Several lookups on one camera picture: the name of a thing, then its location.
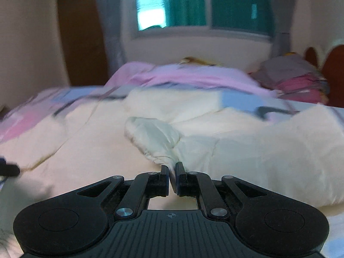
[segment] window pane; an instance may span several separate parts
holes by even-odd
[[[272,35],[274,20],[269,0],[212,0],[213,27]]]
[[[139,30],[148,27],[204,26],[204,0],[136,0]]]

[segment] triangular cutout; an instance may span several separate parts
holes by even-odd
[[[256,190],[252,187],[247,186],[241,182],[235,182],[236,186],[246,195],[248,198],[256,198],[260,196],[266,196],[262,191]]]
[[[90,187],[88,189],[78,192],[78,195],[91,197],[91,198],[98,197],[110,184],[111,184],[110,181],[100,183],[97,186]]]

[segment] gray curtain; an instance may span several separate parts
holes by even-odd
[[[120,40],[121,0],[96,0],[111,77],[123,64],[125,54]]]
[[[291,51],[290,29],[296,0],[270,0],[270,2],[275,16],[275,34],[271,48],[271,57],[277,57]]]

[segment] white wall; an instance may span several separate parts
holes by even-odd
[[[68,85],[56,0],[0,0],[0,105]]]
[[[344,0],[311,0],[312,45],[327,50],[332,42],[344,39]]]
[[[268,59],[271,44],[266,41],[224,37],[151,37],[131,39],[132,0],[122,3],[122,40],[129,61],[156,64],[175,63],[185,56],[196,56],[228,67],[250,71]],[[297,0],[292,35],[292,50],[303,53],[310,42],[310,0]]]

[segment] window sill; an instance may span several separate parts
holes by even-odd
[[[271,42],[271,37],[263,34],[236,30],[209,29],[206,26],[151,28],[136,32],[133,34],[132,39],[144,39],[152,37],[222,37],[248,39],[267,43]]]

